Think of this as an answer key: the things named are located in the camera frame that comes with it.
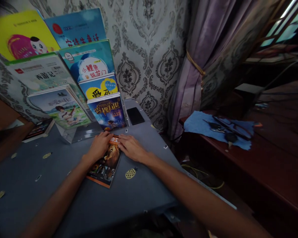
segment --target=blue cloth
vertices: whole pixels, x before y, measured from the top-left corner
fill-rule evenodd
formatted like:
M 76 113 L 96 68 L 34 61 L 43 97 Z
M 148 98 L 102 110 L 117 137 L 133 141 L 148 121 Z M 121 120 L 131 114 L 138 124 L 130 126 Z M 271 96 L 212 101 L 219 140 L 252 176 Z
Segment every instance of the blue cloth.
M 184 131 L 185 132 L 192 132 L 192 133 L 198 133 L 202 134 L 207 137 L 214 138 L 218 141 L 226 142 L 227 140 L 224 138 L 225 134 L 220 132 L 211 131 L 210 125 L 205 122 L 204 120 L 208 122 L 216 122 L 212 115 L 205 114 L 201 111 L 194 111 L 191 116 L 185 121 L 184 123 Z M 236 123 L 237 125 L 245 128 L 248 130 L 251 135 L 254 134 L 254 124 L 255 122 L 251 121 L 237 121 L 237 120 L 231 120 L 232 122 Z M 238 136 L 238 140 L 233 143 L 233 145 L 238 146 L 244 150 L 249 150 L 251 148 L 252 142 L 250 140 L 244 140 L 243 138 Z

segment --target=book cover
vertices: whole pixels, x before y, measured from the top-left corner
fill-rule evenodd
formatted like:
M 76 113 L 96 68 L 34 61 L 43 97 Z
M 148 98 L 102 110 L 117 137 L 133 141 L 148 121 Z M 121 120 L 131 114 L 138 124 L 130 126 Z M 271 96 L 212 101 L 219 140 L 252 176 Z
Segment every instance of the book cover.
M 94 167 L 87 173 L 86 178 L 110 188 L 117 165 L 122 154 L 118 148 L 118 136 L 114 135 L 109 141 L 109 147 L 104 157 L 98 160 Z
M 0 17 L 0 53 L 9 61 L 59 50 L 37 11 Z
M 111 131 L 127 126 L 120 93 L 88 100 L 87 104 L 103 130 Z
M 83 106 L 88 108 L 84 94 L 55 52 L 10 61 L 6 65 L 11 74 L 29 88 L 30 93 L 69 84 Z
M 78 85 L 88 100 L 118 93 L 117 79 L 114 73 L 96 79 L 84 80 Z
M 45 23 L 61 49 L 106 39 L 99 8 L 48 18 Z
M 59 54 L 78 83 L 115 72 L 109 40 L 62 49 Z
M 32 129 L 32 131 L 23 139 L 22 142 L 29 142 L 38 138 L 41 138 L 44 135 L 48 135 L 51 127 L 53 126 L 54 121 L 52 118 L 45 121 L 37 123 L 37 125 Z
M 28 99 L 41 108 L 64 129 L 71 129 L 91 123 L 85 111 L 66 87 L 36 93 Z

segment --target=gray table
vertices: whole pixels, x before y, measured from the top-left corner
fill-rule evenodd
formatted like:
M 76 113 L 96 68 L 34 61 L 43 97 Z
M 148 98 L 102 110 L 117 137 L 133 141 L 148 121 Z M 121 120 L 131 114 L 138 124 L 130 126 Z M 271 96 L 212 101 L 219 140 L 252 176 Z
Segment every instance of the gray table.
M 133 99 L 125 100 L 125 105 L 127 109 L 141 109 Z M 164 149 L 165 142 L 151 126 L 148 116 L 144 111 L 140 113 L 145 122 L 128 127 L 127 134 L 181 170 L 169 148 Z M 6 158 L 0 164 L 0 191 L 6 192 L 0 199 L 0 237 L 16 237 L 25 228 L 88 151 L 92 141 L 90 138 L 65 144 L 54 126 L 48 137 L 22 143 L 14 159 Z M 52 154 L 43 159 L 49 152 Z M 135 177 L 126 179 L 125 173 L 134 167 L 138 168 Z M 163 211 L 176 204 L 173 195 L 147 167 L 123 154 L 110 189 L 84 179 L 55 236 L 79 237 L 144 211 Z

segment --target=black phone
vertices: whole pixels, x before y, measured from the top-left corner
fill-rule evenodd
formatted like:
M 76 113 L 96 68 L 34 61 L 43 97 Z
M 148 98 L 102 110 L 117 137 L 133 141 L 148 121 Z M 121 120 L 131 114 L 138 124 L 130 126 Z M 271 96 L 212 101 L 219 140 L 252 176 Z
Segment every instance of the black phone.
M 142 115 L 140 114 L 138 108 L 136 108 L 136 107 L 127 109 L 127 114 L 128 114 L 131 124 L 133 124 L 133 125 L 145 122 L 145 120 L 143 119 Z

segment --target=curtain tie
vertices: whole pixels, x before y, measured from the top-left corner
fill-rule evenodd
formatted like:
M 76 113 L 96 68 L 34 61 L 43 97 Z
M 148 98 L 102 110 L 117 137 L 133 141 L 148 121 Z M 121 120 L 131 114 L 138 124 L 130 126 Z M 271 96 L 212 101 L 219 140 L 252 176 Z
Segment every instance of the curtain tie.
M 203 69 L 200 68 L 200 66 L 198 66 L 198 64 L 196 62 L 194 62 L 194 60 L 192 59 L 192 57 L 190 56 L 188 50 L 186 50 L 186 57 L 188 58 L 188 60 L 194 65 L 194 67 L 200 72 L 200 74 L 203 76 L 205 75 L 205 72 Z

